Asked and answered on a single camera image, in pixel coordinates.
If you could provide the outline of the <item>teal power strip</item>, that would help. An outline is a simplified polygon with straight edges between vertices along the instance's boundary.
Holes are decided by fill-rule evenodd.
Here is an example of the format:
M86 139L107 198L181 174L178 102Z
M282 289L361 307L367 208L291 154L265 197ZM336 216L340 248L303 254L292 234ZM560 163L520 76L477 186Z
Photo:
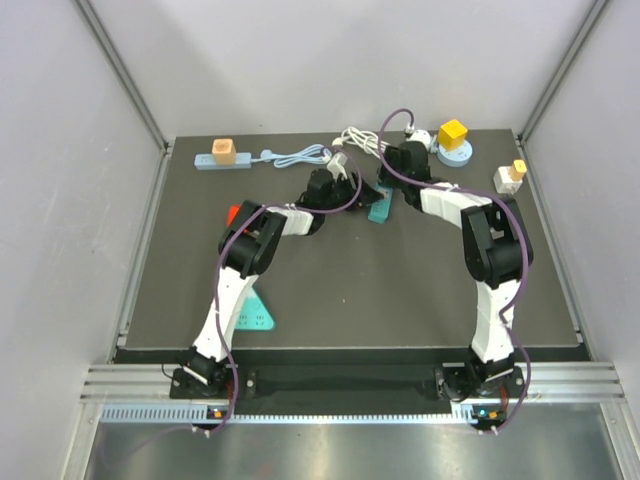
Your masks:
M382 195L382 198L371 205L368 220L377 224L384 224L390 216L393 189L376 184L375 190Z

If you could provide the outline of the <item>round light blue socket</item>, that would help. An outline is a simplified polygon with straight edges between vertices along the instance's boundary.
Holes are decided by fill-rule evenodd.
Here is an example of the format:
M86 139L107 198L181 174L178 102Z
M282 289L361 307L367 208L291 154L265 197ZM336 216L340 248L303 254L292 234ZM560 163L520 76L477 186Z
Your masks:
M461 146L452 150L447 150L444 146L438 145L436 155L443 165L450 168L461 168L469 163L473 155L473 147L467 140Z

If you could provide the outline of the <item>yellow cube plug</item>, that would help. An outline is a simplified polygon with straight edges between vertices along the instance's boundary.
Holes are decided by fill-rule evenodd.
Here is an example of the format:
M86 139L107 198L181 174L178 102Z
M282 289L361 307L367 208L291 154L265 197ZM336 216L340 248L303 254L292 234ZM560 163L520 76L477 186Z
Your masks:
M458 119L451 119L439 127L438 144L446 151L455 150L463 145L467 134L464 124Z

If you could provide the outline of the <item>red cube plug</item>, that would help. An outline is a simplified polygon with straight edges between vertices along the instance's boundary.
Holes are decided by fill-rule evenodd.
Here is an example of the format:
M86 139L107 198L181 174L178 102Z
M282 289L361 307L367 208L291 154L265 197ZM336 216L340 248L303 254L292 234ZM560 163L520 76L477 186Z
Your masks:
M231 205L227 215L227 228L231 232L235 232L237 228L241 225L241 222L237 219L239 212L241 210L241 204Z

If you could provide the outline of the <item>teal triangular socket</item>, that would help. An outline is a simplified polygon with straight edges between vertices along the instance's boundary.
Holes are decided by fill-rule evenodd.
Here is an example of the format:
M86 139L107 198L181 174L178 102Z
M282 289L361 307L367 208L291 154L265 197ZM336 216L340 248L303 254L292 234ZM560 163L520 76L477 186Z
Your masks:
M251 288L240 310L236 329L239 331L271 331L275 320L261 297Z

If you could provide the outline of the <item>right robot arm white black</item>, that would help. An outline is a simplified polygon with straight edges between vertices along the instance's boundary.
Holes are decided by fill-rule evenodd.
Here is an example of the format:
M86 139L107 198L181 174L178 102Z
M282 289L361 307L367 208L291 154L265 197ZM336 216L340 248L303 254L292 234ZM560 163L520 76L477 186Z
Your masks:
M381 146L379 153L382 182L401 190L419 212L461 230L465 265L477 291L466 380L474 393L490 395L515 369L514 310L533 260L517 202L433 177L420 141Z

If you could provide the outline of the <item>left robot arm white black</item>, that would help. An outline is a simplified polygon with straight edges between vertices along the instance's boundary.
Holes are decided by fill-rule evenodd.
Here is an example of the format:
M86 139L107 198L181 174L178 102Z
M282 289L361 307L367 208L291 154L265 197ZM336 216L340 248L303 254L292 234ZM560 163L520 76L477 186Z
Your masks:
M184 364L197 390L212 397L226 387L225 361L242 307L271 265L280 240L312 235L326 215L366 208L382 198L355 172L335 177L316 169L293 203L263 206L246 200L239 206L219 242L212 303Z

